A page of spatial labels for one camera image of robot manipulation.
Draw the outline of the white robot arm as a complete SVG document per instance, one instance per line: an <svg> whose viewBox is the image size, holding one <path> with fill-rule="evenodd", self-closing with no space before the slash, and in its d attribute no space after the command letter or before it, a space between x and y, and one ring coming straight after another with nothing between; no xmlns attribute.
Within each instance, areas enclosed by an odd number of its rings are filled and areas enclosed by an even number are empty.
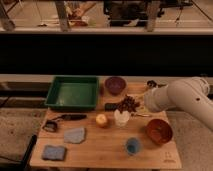
<svg viewBox="0 0 213 171"><path fill-rule="evenodd" d="M213 101L209 83L202 77L179 79L144 94L144 105L153 113L177 107L213 131Z"/></svg>

